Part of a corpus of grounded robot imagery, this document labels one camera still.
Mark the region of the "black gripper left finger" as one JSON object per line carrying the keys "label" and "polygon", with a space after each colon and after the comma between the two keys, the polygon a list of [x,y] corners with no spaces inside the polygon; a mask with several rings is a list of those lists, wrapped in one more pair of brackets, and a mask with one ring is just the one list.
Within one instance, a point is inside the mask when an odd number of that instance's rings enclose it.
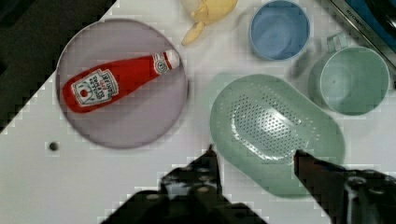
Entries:
{"label": "black gripper left finger", "polygon": [[162,177],[160,192],[170,200],[187,196],[193,187],[210,186],[222,193],[217,153],[210,145],[206,152],[184,167],[177,167]]}

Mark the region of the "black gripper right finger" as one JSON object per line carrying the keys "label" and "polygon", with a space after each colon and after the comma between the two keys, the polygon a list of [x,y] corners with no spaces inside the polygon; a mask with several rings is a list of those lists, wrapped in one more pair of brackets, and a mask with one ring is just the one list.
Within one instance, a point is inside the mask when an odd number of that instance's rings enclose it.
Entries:
{"label": "black gripper right finger", "polygon": [[347,169],[299,149],[294,173],[332,224],[396,224],[395,178]]}

